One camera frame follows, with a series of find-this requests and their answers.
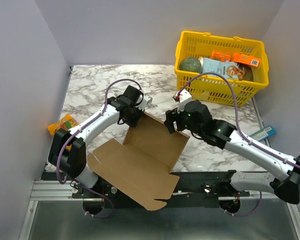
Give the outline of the brown cardboard box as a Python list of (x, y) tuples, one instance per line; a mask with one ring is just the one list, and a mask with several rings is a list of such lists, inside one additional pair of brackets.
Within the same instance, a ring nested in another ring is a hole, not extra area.
[(171, 172), (189, 136), (169, 133), (164, 123), (144, 113), (123, 143), (112, 138), (87, 156), (88, 167), (148, 211), (167, 205), (179, 181)]

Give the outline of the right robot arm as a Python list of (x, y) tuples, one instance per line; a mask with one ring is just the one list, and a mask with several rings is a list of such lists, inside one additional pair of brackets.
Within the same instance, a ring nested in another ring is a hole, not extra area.
[(196, 139), (238, 154), (266, 170), (257, 173), (235, 171), (231, 178), (220, 183), (224, 195), (258, 191), (275, 194), (290, 204), (300, 203), (300, 155), (276, 151), (240, 132), (235, 125), (214, 119), (208, 107), (198, 100), (189, 101), (183, 110), (166, 111), (164, 125), (171, 134), (188, 130)]

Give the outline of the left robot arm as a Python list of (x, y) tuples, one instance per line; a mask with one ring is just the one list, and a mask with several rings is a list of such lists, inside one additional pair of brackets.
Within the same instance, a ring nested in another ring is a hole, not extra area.
[(54, 134), (48, 162), (69, 178), (84, 185), (83, 191), (97, 197), (101, 185), (98, 175), (87, 164), (86, 147), (104, 130), (114, 124), (135, 127), (152, 98), (128, 85), (123, 94), (105, 97), (105, 104), (91, 117), (69, 130), (59, 129)]

